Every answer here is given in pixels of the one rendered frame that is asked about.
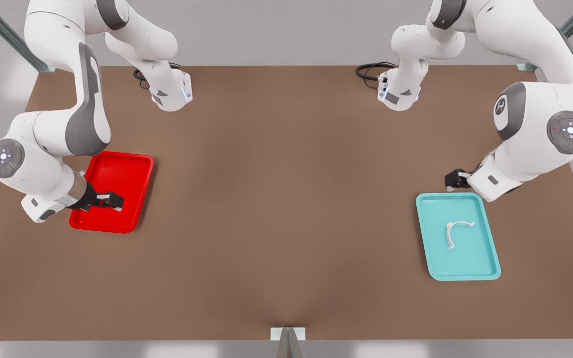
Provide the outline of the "red rectangular tray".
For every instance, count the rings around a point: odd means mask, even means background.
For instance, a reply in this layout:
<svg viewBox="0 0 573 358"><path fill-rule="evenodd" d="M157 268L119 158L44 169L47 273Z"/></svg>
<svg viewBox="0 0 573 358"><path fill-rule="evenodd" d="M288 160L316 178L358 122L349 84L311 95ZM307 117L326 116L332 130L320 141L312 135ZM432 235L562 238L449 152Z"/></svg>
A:
<svg viewBox="0 0 573 358"><path fill-rule="evenodd" d="M154 160L152 156L104 151L94 156L86 179L96 192L112 192L122 197L121 210L91 207L77 209L70 215L75 229L126 234L133 231L149 186Z"/></svg>

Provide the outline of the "teal rectangular tray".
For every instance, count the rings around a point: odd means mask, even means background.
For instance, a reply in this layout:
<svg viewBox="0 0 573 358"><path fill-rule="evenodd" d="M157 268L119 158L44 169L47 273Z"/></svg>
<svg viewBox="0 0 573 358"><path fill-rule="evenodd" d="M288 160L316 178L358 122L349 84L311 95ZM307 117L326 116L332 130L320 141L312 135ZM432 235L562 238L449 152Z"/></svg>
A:
<svg viewBox="0 0 573 358"><path fill-rule="evenodd" d="M416 208L433 279L482 281L500 277L495 243L477 193L421 193Z"/></svg>

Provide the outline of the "silver frame post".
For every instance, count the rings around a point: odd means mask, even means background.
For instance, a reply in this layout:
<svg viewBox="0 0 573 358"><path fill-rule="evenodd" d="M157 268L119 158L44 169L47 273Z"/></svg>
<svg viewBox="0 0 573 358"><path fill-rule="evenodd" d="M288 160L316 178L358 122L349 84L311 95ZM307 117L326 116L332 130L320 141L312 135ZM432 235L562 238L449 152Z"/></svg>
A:
<svg viewBox="0 0 573 358"><path fill-rule="evenodd" d="M569 37L573 34L573 15L556 28L533 4L521 2L519 13L505 16L495 27L505 30L505 39L487 40L489 49L525 61L519 71L548 71L550 79L561 83L573 81L573 50Z"/></svg>
<svg viewBox="0 0 573 358"><path fill-rule="evenodd" d="M271 341L278 341L277 358L305 358L300 341L305 340L305 328L271 328Z"/></svg>
<svg viewBox="0 0 573 358"><path fill-rule="evenodd" d="M39 73L54 73L56 69L34 55L22 37L0 17L0 36Z"/></svg>

